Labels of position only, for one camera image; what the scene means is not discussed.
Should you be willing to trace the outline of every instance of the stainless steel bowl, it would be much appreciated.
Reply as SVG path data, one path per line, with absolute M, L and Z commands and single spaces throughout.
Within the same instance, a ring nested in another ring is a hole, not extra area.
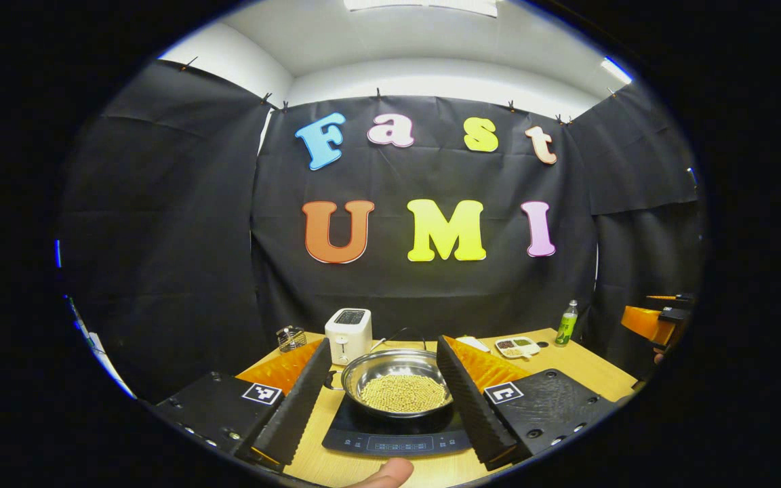
M 335 371 L 329 372 L 325 381 L 325 387 L 332 390 L 344 390 L 345 394 L 358 402 L 361 407 L 385 417 L 394 417 L 396 419 L 422 417 L 447 407 L 447 404 L 452 402 L 450 391 L 447 389 L 442 373 L 439 373 L 439 368 L 436 365 L 436 352 L 421 351 L 419 349 L 388 349 L 386 351 L 365 354 L 355 359 L 355 361 L 351 361 L 342 371 L 342 388 L 331 386 L 334 374 Z M 391 374 L 413 374 L 431 378 L 444 388 L 445 398 L 443 404 L 431 410 L 404 411 L 404 413 L 379 410 L 366 405 L 360 397 L 363 387 L 371 380 Z

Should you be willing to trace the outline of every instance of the green bottle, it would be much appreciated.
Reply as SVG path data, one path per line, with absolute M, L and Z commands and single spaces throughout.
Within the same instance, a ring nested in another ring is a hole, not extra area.
M 562 321 L 559 325 L 559 331 L 556 333 L 556 346 L 565 347 L 571 340 L 571 333 L 574 331 L 574 323 L 577 322 L 577 300 L 568 302 L 568 308 L 562 313 Z

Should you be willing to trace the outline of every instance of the ceiling light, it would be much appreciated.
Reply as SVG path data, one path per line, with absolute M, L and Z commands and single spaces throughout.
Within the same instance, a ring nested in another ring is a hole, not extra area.
M 354 10 L 372 9 L 375 7 L 444 7 L 446 9 L 465 10 L 484 16 L 496 18 L 496 0 L 344 0 L 345 7 Z
M 622 81 L 626 85 L 632 83 L 632 78 L 629 77 L 629 75 L 627 75 L 626 72 L 622 70 L 622 68 L 617 66 L 616 63 L 611 60 L 611 58 L 605 58 L 604 61 L 601 62 L 601 67 L 607 69 L 611 75 L 614 75 L 617 80 Z

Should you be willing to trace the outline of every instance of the toaster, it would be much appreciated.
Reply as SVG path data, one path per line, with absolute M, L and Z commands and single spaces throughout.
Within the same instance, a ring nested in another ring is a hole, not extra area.
M 365 308 L 342 308 L 325 324 L 331 362 L 347 365 L 372 347 L 372 314 Z

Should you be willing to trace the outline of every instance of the ceiling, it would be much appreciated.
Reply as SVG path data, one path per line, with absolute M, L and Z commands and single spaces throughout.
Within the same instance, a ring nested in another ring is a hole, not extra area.
M 266 50 L 294 77 L 393 58 L 491 62 L 577 87 L 598 99 L 622 81 L 604 55 L 532 7 L 505 0 L 497 18 L 437 7 L 348 12 L 343 0 L 263 0 L 221 19 Z

